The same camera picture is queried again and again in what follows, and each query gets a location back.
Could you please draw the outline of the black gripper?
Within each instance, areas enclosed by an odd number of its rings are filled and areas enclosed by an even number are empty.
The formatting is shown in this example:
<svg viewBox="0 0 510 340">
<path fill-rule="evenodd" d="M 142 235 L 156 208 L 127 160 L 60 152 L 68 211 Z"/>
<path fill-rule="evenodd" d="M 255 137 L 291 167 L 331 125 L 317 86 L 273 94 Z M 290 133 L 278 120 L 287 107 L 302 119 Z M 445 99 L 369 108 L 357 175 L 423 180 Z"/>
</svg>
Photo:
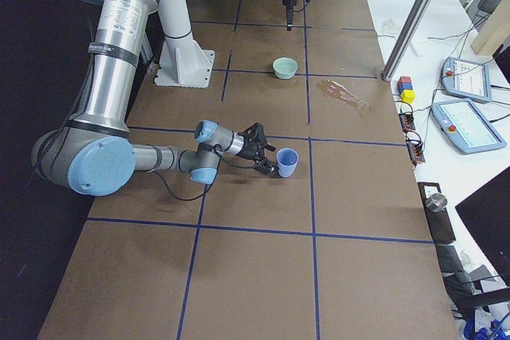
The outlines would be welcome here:
<svg viewBox="0 0 510 340">
<path fill-rule="evenodd" d="M 286 7 L 286 29 L 287 31 L 292 30 L 293 26 L 293 7 L 296 5 L 297 0 L 282 0 L 282 4 Z"/>
<path fill-rule="evenodd" d="M 274 152 L 276 148 L 268 142 L 261 123 L 255 123 L 238 135 L 243 138 L 243 146 L 237 153 L 238 157 L 253 160 L 255 171 L 263 175 L 278 173 L 279 166 L 265 155 L 265 150 Z"/>
</svg>

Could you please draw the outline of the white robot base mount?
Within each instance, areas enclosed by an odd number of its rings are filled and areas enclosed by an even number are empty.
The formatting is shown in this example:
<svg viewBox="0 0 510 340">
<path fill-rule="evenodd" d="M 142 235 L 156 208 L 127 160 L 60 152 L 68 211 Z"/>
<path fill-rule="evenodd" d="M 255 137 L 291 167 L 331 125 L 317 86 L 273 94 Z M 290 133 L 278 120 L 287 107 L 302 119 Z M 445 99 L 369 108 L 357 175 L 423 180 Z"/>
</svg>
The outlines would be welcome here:
<svg viewBox="0 0 510 340">
<path fill-rule="evenodd" d="M 186 0 L 159 0 L 158 14 L 165 42 L 155 83 L 166 87 L 206 88 L 215 52 L 202 49 L 194 39 Z"/>
</svg>

